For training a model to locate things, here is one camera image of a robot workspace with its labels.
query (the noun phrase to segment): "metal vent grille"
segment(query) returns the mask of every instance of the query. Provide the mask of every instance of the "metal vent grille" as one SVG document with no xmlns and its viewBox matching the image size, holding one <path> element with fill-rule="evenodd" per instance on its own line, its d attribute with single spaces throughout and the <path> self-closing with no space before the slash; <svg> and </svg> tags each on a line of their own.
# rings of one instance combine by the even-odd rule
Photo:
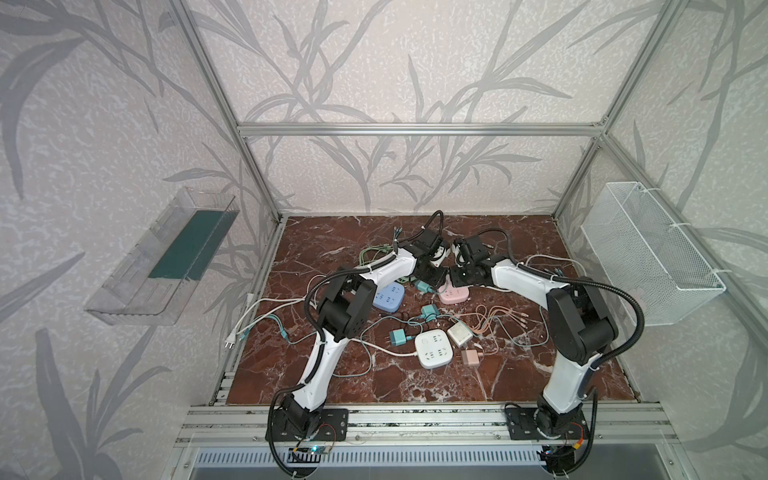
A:
<svg viewBox="0 0 768 480">
<path fill-rule="evenodd" d="M 535 445 L 424 445 L 424 446 L 337 446 L 323 455 L 321 465 L 331 467 L 384 466 L 471 466 L 471 465 L 543 465 Z M 290 448 L 278 448 L 287 465 L 293 464 Z M 308 460 L 307 454 L 299 454 Z M 304 467 L 316 463 L 297 463 Z M 272 455 L 267 447 L 240 449 L 205 448 L 197 453 L 196 468 L 272 467 Z"/>
</svg>

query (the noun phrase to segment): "marble table surface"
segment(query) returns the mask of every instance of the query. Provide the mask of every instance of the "marble table surface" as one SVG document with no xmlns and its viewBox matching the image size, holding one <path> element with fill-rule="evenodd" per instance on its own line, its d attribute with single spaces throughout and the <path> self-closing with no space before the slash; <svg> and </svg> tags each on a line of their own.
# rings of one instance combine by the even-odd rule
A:
<svg viewBox="0 0 768 480">
<path fill-rule="evenodd" d="M 301 297 L 313 276 L 328 273 L 340 265 L 357 265 L 360 250 L 368 245 L 391 242 L 394 227 L 401 227 L 403 235 L 415 233 L 427 217 L 291 217 L 277 250 L 272 271 L 267 280 L 264 296 L 277 298 Z M 522 260 L 534 253 L 546 253 L 566 257 L 565 247 L 549 216 L 448 216 L 445 219 L 443 237 L 448 242 L 457 237 L 471 236 L 486 227 L 500 227 L 512 236 L 514 256 Z M 505 242 L 498 233 L 482 236 L 484 243 L 503 252 Z M 445 265 L 452 265 L 453 256 Z M 532 266 L 563 268 L 568 276 L 576 274 L 566 262 L 535 258 Z M 529 336 L 512 320 L 503 320 L 507 331 L 517 343 L 540 343 L 546 338 L 541 325 L 538 306 L 514 293 L 502 293 L 481 287 L 472 287 L 470 297 L 464 303 L 444 306 L 437 296 L 420 293 L 413 286 L 406 286 L 406 297 L 396 313 L 401 318 L 420 314 L 424 305 L 434 303 L 441 313 L 466 313 L 478 305 L 509 306 L 537 320 L 530 322 Z M 265 313 L 275 303 L 264 302 L 258 312 Z M 311 333 L 312 327 L 303 318 L 302 304 L 279 310 L 286 331 L 292 341 Z M 370 323 L 386 313 L 372 309 Z M 453 322 L 439 319 L 427 327 L 448 329 Z M 364 339 L 392 351 L 415 351 L 413 341 L 402 346 L 389 345 L 389 331 L 403 325 L 395 319 L 385 319 L 365 333 Z M 419 333 L 417 326 L 405 326 L 406 335 Z M 545 387 L 554 365 L 552 339 L 543 346 L 520 347 L 513 344 L 498 324 L 493 322 L 495 341 L 500 350 L 485 356 L 478 367 L 462 363 L 458 348 L 453 345 L 453 359 L 447 366 L 433 370 L 423 369 L 416 357 L 394 357 L 371 349 L 373 364 L 363 376 L 333 378 L 328 388 L 328 403 L 352 402 L 484 402 L 484 401 L 535 401 Z M 491 352 L 494 339 L 485 335 L 473 339 L 465 348 L 477 343 L 479 349 Z M 298 345 L 289 346 L 280 335 L 276 322 L 265 319 L 253 328 L 247 338 L 245 350 L 237 368 L 230 404 L 254 405 L 269 403 L 278 389 L 295 385 L 306 365 L 313 344 L 313 337 Z M 350 343 L 346 347 L 336 373 L 348 375 L 365 372 L 369 357 L 362 345 Z M 627 378 L 615 360 L 597 372 L 592 383 L 598 386 L 601 399 L 634 399 Z"/>
</svg>

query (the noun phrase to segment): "blue power strip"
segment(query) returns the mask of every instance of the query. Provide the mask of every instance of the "blue power strip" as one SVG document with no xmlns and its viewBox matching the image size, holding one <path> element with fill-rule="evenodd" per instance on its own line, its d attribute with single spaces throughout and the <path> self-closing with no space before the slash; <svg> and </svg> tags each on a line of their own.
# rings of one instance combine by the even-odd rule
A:
<svg viewBox="0 0 768 480">
<path fill-rule="evenodd" d="M 373 297 L 373 306 L 387 313 L 394 313 L 400 308 L 405 296 L 406 288 L 397 282 L 392 282 Z"/>
</svg>

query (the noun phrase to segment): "wallpaper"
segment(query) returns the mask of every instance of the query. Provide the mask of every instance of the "wallpaper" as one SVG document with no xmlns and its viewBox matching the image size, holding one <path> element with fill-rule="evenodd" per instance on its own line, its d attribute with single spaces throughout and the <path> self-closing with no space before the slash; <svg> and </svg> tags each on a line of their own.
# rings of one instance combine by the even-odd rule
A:
<svg viewBox="0 0 768 480">
<path fill-rule="evenodd" d="M 164 6 L 0 3 L 0 478 L 157 478 L 273 230 Z M 176 325 L 87 314 L 182 186 L 241 212 Z"/>
<path fill-rule="evenodd" d="M 549 214 L 585 137 L 271 137 L 251 144 L 281 210 Z"/>
<path fill-rule="evenodd" d="M 571 258 L 607 281 L 581 225 L 606 182 L 627 181 L 600 153 L 558 219 Z M 615 296 L 606 296 L 623 342 L 634 328 Z M 722 298 L 679 323 L 647 327 L 620 359 L 646 402 L 662 402 L 702 480 L 757 480 L 768 468 L 768 356 Z"/>
<path fill-rule="evenodd" d="M 611 132 L 768 311 L 768 2 L 687 8 Z"/>
<path fill-rule="evenodd" d="M 189 1 L 241 123 L 599 121 L 662 3 Z M 248 141 L 280 208 L 312 214 L 548 214 L 587 143 Z"/>
<path fill-rule="evenodd" d="M 592 122 L 661 3 L 189 5 L 239 121 Z"/>
</svg>

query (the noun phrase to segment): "robotic arm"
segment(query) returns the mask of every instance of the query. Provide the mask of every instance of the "robotic arm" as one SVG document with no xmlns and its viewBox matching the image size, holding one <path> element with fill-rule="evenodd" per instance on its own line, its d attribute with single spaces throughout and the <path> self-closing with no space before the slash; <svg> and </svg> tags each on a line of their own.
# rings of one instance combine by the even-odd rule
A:
<svg viewBox="0 0 768 480">
<path fill-rule="evenodd" d="M 364 268 L 348 270 L 342 267 L 339 272 L 350 273 L 328 282 L 317 306 L 317 321 L 323 335 L 318 332 L 315 337 L 312 353 L 301 375 L 300 385 L 303 386 L 286 395 L 280 403 L 280 410 L 294 436 L 307 438 L 319 428 L 333 371 L 350 339 L 359 335 L 368 321 L 376 292 L 403 276 L 415 276 L 439 288 L 445 282 L 447 271 L 440 263 L 449 254 L 450 249 L 440 234 L 423 227 L 402 244 L 395 242 L 389 255 Z"/>
<path fill-rule="evenodd" d="M 539 396 L 536 426 L 546 438 L 559 438 L 568 424 L 581 414 L 586 398 L 584 390 L 593 371 L 604 362 L 629 349 L 643 331 L 644 318 L 637 302 L 610 285 L 582 277 L 568 279 L 550 276 L 511 260 L 511 241 L 507 237 L 507 255 L 494 254 L 480 241 L 479 235 L 457 239 L 451 249 L 440 232 L 428 228 L 395 242 L 393 251 L 366 267 L 330 274 L 307 296 L 309 299 L 323 284 L 328 287 L 318 302 L 316 323 L 305 304 L 305 313 L 318 329 L 313 351 L 298 386 L 281 390 L 270 406 L 269 429 L 275 425 L 272 411 L 277 398 L 285 394 L 280 409 L 281 426 L 295 439 L 310 438 L 317 432 L 326 401 L 328 384 L 336 364 L 350 339 L 359 335 L 368 320 L 376 292 L 403 276 L 414 276 L 439 288 L 446 273 L 453 286 L 494 286 L 528 298 L 549 312 L 551 336 L 557 348 L 554 368 L 548 384 Z M 440 266 L 450 252 L 456 265 Z M 623 345 L 610 352 L 608 346 L 617 338 L 618 328 L 598 289 L 609 290 L 624 298 L 637 314 L 635 332 Z M 278 460 L 273 449 L 273 457 Z"/>
<path fill-rule="evenodd" d="M 491 255 L 477 235 L 457 239 L 452 249 L 456 254 L 456 266 L 450 269 L 454 286 L 495 286 L 548 310 L 557 355 L 549 382 L 537 401 L 536 423 L 543 436 L 559 438 L 579 416 L 593 368 L 602 363 L 598 360 L 618 337 L 616 323 L 598 291 L 602 284 L 587 277 L 547 276 L 515 264 L 507 256 Z"/>
</svg>

